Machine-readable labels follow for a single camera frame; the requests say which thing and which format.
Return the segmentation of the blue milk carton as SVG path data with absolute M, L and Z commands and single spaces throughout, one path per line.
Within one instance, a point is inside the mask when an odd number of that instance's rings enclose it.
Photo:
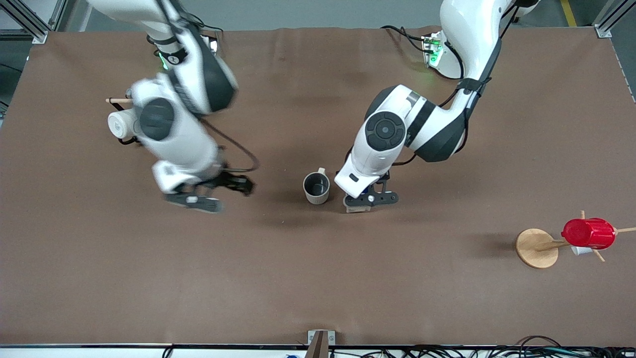
M 368 186 L 358 195 L 358 197 L 352 197 L 351 195 L 347 194 L 343 198 L 343 205 L 345 206 L 347 213 L 361 213 L 370 211 L 372 209 L 372 206 L 368 204 L 366 197 L 368 196 L 369 190 L 371 190 L 372 188 L 372 185 Z

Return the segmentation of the grey ceramic mug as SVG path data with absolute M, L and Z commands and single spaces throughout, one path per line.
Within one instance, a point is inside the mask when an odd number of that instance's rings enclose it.
M 327 202 L 331 189 L 331 182 L 326 175 L 325 168 L 309 173 L 303 181 L 304 193 L 307 201 L 313 205 Z

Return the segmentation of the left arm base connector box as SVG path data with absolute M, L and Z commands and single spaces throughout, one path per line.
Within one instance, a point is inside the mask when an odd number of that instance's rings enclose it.
M 442 30 L 421 36 L 423 58 L 427 67 L 437 68 L 444 54 L 445 35 Z

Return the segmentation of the red plastic cup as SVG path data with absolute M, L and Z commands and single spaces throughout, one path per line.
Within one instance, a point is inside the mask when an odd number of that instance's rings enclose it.
M 616 229 L 603 218 L 573 218 L 565 223 L 561 237 L 570 245 L 604 250 L 615 242 Z

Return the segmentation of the brown table cover sheet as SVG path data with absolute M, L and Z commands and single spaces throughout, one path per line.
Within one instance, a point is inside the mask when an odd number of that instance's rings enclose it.
M 613 44 L 590 28 L 513 28 L 466 147 L 392 170 L 395 205 L 347 214 L 335 186 L 364 113 L 405 84 L 455 84 L 377 29 L 225 32 L 240 86 L 209 120 L 255 152 L 253 195 L 224 211 L 165 201 L 146 149 L 110 133 L 105 99 L 153 76 L 142 33 L 50 34 L 31 48 L 0 129 L 0 344 L 636 346 L 636 234 L 527 267 L 515 238 L 601 217 L 636 226 L 636 105 Z

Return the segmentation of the white mug with dots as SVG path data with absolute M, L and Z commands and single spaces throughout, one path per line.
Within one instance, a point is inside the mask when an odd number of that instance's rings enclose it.
M 114 111 L 107 117 L 109 130 L 119 140 L 129 140 L 137 136 L 136 122 L 134 109 Z

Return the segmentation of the wooden mug tree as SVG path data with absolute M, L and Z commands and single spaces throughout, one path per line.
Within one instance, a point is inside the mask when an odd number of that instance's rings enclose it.
M 581 210 L 579 217 L 577 218 L 592 217 L 586 217 L 585 211 Z M 617 236 L 622 233 L 636 233 L 636 227 L 613 227 L 617 231 Z M 550 268 L 558 261 L 559 250 L 562 248 L 571 249 L 570 247 L 572 246 L 568 242 L 566 242 L 563 237 L 561 237 L 561 233 L 559 235 L 560 238 L 556 239 L 545 230 L 538 228 L 526 229 L 519 233 L 518 236 L 516 236 L 516 254 L 518 258 L 528 267 L 534 269 Z M 598 259 L 600 259 L 601 262 L 604 262 L 605 259 L 602 256 L 601 252 L 602 250 L 594 250 L 593 254 Z

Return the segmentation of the aluminium frame profile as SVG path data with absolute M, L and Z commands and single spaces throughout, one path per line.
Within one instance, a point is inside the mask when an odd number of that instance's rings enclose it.
M 66 7 L 73 0 L 0 0 L 0 41 L 30 40 L 44 44 L 62 29 Z

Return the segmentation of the aluminium corner post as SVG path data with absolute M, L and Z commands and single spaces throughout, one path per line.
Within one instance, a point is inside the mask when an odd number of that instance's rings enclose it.
M 597 38 L 611 38 L 611 30 L 636 6 L 636 0 L 607 0 L 591 23 Z

